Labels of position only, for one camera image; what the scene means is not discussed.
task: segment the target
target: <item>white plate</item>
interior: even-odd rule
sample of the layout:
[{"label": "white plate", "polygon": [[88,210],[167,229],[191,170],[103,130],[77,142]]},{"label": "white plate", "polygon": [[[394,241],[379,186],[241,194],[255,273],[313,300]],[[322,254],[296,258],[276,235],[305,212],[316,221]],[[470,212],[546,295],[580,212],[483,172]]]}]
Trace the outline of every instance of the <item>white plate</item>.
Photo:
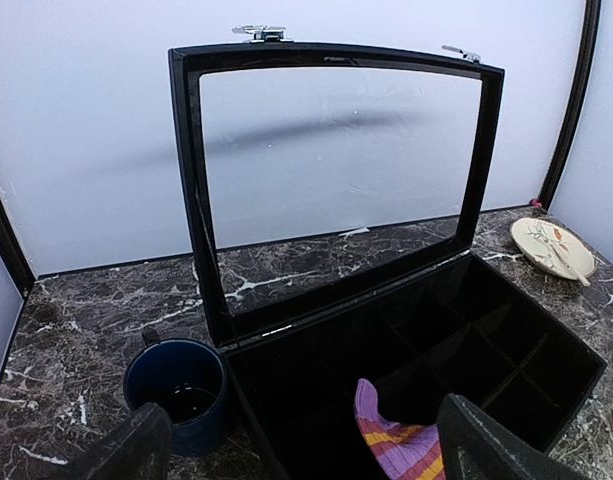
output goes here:
[{"label": "white plate", "polygon": [[567,260],[585,277],[592,275],[597,268],[590,250],[579,238],[558,225],[537,218],[521,218],[510,227],[510,234],[531,262],[558,277],[577,280],[552,251],[552,248],[558,248],[555,244],[565,250]]}]

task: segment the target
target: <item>transparent lid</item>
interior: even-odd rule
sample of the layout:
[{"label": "transparent lid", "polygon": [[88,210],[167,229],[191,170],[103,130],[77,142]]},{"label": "transparent lid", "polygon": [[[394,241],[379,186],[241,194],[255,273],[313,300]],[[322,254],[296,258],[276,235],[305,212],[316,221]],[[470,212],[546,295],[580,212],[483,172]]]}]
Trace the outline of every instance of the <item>transparent lid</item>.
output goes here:
[{"label": "transparent lid", "polygon": [[[207,306],[209,322],[231,322],[237,337],[263,333],[278,324],[260,323],[262,311],[290,317],[301,305],[304,313],[306,298],[324,304],[336,298],[318,294],[331,294],[335,284],[344,283],[342,296],[352,294],[352,277],[359,291],[370,288],[371,278],[383,283],[395,271],[421,266],[411,259],[425,255],[428,264],[468,247],[499,107],[497,99],[486,139],[482,70],[499,76],[500,92],[501,71],[369,47],[218,46],[224,47],[230,48],[221,62],[211,47],[178,50],[177,72],[171,53],[173,81],[177,73],[188,82],[179,83],[183,92],[175,83],[173,90],[200,283],[219,283],[207,287],[216,292],[202,293],[221,297],[220,313],[212,315],[221,320],[211,319]],[[332,47],[346,55],[326,56]],[[324,53],[304,60],[304,48]],[[233,50],[239,64],[229,57]],[[399,61],[375,61],[377,52]],[[405,54],[414,58],[402,61]],[[204,60],[196,69],[188,61],[194,56]],[[180,101],[189,114],[185,125]],[[184,149],[186,135],[194,149]],[[469,181],[482,147],[484,171]],[[468,192],[474,187],[475,195]],[[475,212],[466,226],[464,211]],[[371,277],[377,270],[379,279]],[[268,310],[272,304],[281,308]]]}]

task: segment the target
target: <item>glass panel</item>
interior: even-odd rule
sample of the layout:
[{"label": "glass panel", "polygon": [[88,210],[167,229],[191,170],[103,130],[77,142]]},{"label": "glass panel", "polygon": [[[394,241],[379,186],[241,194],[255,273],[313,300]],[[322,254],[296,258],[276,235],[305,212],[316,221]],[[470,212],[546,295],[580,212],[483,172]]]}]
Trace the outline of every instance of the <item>glass panel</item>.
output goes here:
[{"label": "glass panel", "polygon": [[252,308],[452,236],[480,89],[381,69],[203,76],[217,247],[247,245],[220,254],[229,298]]}]

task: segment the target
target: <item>box lid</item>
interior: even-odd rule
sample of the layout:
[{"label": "box lid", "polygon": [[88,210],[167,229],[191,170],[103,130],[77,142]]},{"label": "box lid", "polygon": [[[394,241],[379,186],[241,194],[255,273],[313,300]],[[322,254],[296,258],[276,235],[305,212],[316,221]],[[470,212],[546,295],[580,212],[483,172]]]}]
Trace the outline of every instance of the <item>box lid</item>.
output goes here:
[{"label": "box lid", "polygon": [[[169,64],[187,219],[217,346],[339,308],[470,248],[503,70],[280,42],[176,48]],[[451,215],[454,231],[431,245],[274,303],[229,308],[219,249]]]}]

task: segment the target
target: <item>black lid frame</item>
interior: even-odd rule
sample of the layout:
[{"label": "black lid frame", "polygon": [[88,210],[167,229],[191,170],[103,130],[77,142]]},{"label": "black lid frame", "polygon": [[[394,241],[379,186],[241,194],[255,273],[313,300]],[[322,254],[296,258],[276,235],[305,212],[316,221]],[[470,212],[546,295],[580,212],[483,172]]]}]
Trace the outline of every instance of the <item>black lid frame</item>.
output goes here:
[{"label": "black lid frame", "polygon": [[[169,51],[173,114],[186,214],[208,327],[223,346],[281,328],[388,285],[470,248],[493,154],[504,71],[437,55],[323,43],[225,44]],[[409,70],[481,81],[468,182],[453,237],[384,265],[255,310],[230,313],[222,288],[210,209],[199,78],[210,73],[290,67]]]}]

